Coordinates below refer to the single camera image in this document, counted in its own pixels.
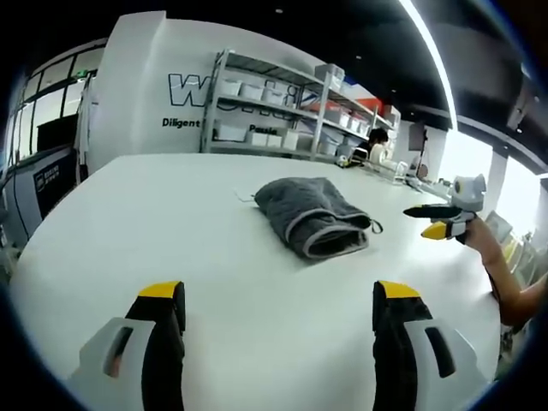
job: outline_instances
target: shelf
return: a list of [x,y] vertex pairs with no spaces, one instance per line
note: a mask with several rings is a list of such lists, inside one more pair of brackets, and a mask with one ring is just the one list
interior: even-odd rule
[[291,154],[299,157],[310,157],[310,152],[289,150],[287,148],[253,146],[249,143],[238,141],[212,141],[211,148],[226,148],[232,150],[249,150],[250,152],[276,152],[278,154]]
[[[311,89],[314,92],[316,92],[318,95],[322,92],[321,86],[313,86],[311,87]],[[344,107],[345,109],[365,117],[366,119],[372,120],[373,117],[375,116],[375,113],[371,109],[368,109],[366,106],[358,103],[353,98],[346,97],[341,92],[337,92],[335,90],[329,89],[327,94],[327,99],[328,101],[337,103],[341,105],[342,107]],[[380,123],[380,126],[383,128],[386,128],[389,130],[394,129],[392,125],[386,119],[384,119],[383,117],[379,115],[377,115],[376,121],[377,123]]]
[[324,160],[324,161],[331,161],[333,163],[336,162],[337,156],[331,156],[329,154],[320,154],[319,152],[316,153],[316,159],[317,160]]
[[298,110],[292,107],[286,107],[284,105],[268,103],[262,100],[255,100],[253,98],[229,96],[227,94],[223,94],[219,96],[219,101],[237,103],[238,105],[247,105],[252,107],[263,107],[270,111],[276,111],[279,113],[290,114],[292,116],[306,117],[312,120],[318,120],[318,115],[316,113],[312,113],[311,111]]
[[319,86],[324,85],[322,80],[312,74],[304,73],[295,68],[280,63],[269,62],[268,60],[245,56],[231,51],[226,62],[227,69],[238,69],[261,75],[267,75],[274,79],[296,84],[297,86]]
[[353,135],[354,137],[357,137],[358,139],[361,139],[361,140],[364,140],[364,141],[369,141],[369,137],[367,137],[365,135],[362,135],[362,134],[358,134],[358,133],[356,133],[355,131],[352,131],[349,128],[343,127],[342,125],[337,124],[336,122],[332,122],[331,120],[324,119],[324,124],[326,126],[336,128],[337,130],[340,130],[345,134]]

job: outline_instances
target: ceiling light strip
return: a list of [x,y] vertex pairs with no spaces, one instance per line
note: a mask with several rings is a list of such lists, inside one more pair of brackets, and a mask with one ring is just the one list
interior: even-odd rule
[[428,47],[428,51],[430,51],[432,59],[434,60],[434,64],[436,65],[436,69],[438,70],[439,78],[442,81],[442,86],[445,91],[445,98],[447,99],[447,108],[450,114],[453,129],[458,130],[455,100],[453,99],[453,92],[451,91],[449,76],[447,75],[447,71],[445,71],[444,62],[442,61],[442,57],[439,54],[438,48],[436,47],[434,38],[428,31],[428,28],[426,27],[425,22],[422,20],[422,17],[420,17],[419,11],[417,10],[417,8],[415,8],[413,3],[411,3],[411,0],[399,0],[399,2],[402,4],[403,8],[408,13],[409,17],[419,30],[422,39],[425,40],[426,47]]

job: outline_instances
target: metal shelving unit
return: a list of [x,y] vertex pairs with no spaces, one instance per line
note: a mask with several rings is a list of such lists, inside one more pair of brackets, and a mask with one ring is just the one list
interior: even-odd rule
[[369,141],[369,137],[363,134],[356,133],[355,131],[351,130],[350,128],[346,128],[341,126],[340,124],[337,124],[336,122],[332,122],[331,120],[324,119],[324,124],[329,127],[333,127],[341,131],[342,133],[353,135],[354,137],[357,137],[358,139],[362,139],[365,141]]
[[291,154],[292,156],[296,157],[310,157],[310,152],[289,150],[287,148],[279,147],[254,146],[253,144],[241,143],[239,141],[212,141],[211,148],[249,150],[250,152],[275,152],[278,154]]
[[[219,93],[218,79],[223,78],[226,69],[247,74],[264,76],[268,79],[284,81],[294,86],[297,86],[298,91],[296,94],[295,108],[272,104],[261,100],[243,98],[240,96],[221,95]],[[324,161],[332,159],[335,160],[334,156],[325,156],[323,154],[317,153],[319,138],[323,126],[335,128],[345,134],[352,135],[363,140],[368,140],[368,138],[348,128],[340,126],[339,124],[324,119],[325,106],[328,100],[334,101],[340,104],[342,107],[346,108],[347,110],[350,110],[350,114],[359,114],[371,120],[372,125],[370,129],[374,128],[377,122],[380,123],[380,127],[392,129],[392,126],[384,118],[378,115],[377,110],[371,111],[367,107],[361,105],[351,98],[344,96],[340,92],[331,90],[329,88],[330,83],[331,77],[329,75],[325,81],[322,81],[311,74],[301,72],[300,70],[285,66],[280,63],[273,63],[265,59],[246,56],[231,50],[224,50],[218,53],[213,64],[213,70],[211,73],[211,86],[209,87],[205,104],[205,126],[202,128],[202,134],[200,137],[200,150],[202,152],[210,152],[212,148],[239,149],[255,152],[278,152],[282,154],[292,154],[297,157],[308,157],[312,161],[316,158]],[[305,91],[312,92],[319,96],[318,113],[303,110],[301,108],[302,97]],[[242,106],[260,107],[261,109],[286,114],[293,118],[291,127],[293,129],[296,128],[298,121],[300,121],[301,119],[314,121],[316,125],[313,133],[314,139],[311,151],[296,152],[276,147],[253,146],[247,143],[214,141],[212,139],[212,136],[214,122],[217,118],[217,104],[219,102],[229,102]]]
[[290,114],[293,116],[299,116],[299,117],[306,117],[311,120],[318,120],[318,116],[315,113],[312,113],[311,111],[305,111],[305,110],[297,110],[292,107],[285,107],[283,105],[279,104],[273,104],[268,103],[266,101],[262,100],[254,100],[252,98],[245,98],[240,96],[228,96],[228,95],[220,95],[219,101],[224,102],[230,102],[230,103],[237,103],[238,105],[242,106],[252,106],[252,107],[261,107],[265,108],[270,111],[276,111],[284,114]]

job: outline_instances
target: towel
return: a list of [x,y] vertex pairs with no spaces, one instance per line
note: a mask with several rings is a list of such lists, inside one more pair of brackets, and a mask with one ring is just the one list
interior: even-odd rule
[[367,247],[364,232],[383,228],[350,205],[326,178],[282,178],[255,194],[255,202],[289,248],[309,259],[328,259]]

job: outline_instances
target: human hand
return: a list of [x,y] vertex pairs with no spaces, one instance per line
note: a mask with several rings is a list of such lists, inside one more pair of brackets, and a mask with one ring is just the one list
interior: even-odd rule
[[466,245],[478,251],[484,265],[502,257],[501,247],[485,222],[477,217],[466,224]]

